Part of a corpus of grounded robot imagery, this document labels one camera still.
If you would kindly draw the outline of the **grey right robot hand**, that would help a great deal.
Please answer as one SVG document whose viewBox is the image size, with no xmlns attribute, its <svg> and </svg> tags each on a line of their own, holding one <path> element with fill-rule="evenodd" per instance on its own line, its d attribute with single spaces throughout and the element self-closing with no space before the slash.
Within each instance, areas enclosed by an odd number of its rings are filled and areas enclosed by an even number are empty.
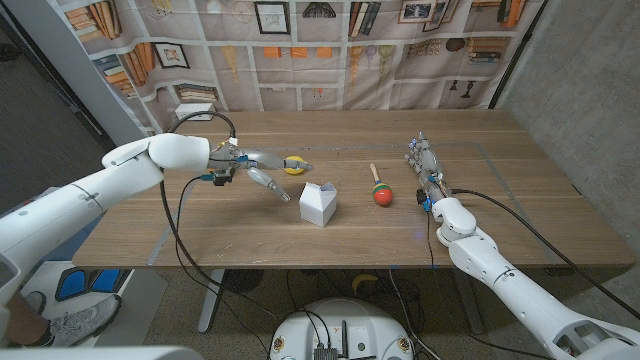
<svg viewBox="0 0 640 360">
<path fill-rule="evenodd" d="M 409 144 L 409 153 L 404 155 L 418 175 L 422 191 L 432 203 L 452 195 L 445 180 L 441 162 L 423 132 Z"/>
</svg>

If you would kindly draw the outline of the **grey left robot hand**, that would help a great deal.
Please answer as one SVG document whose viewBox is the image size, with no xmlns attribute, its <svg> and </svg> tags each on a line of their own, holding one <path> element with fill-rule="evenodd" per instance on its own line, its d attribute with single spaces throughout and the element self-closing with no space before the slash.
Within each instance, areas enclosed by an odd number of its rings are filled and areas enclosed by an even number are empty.
<svg viewBox="0 0 640 360">
<path fill-rule="evenodd" d="M 209 154 L 208 167 L 231 173 L 232 169 L 246 169 L 249 177 L 259 185 L 272 190 L 282 201 L 288 202 L 289 195 L 264 169 L 312 170 L 313 166 L 304 160 L 285 159 L 279 155 L 259 150 L 242 149 L 225 144 Z"/>
</svg>

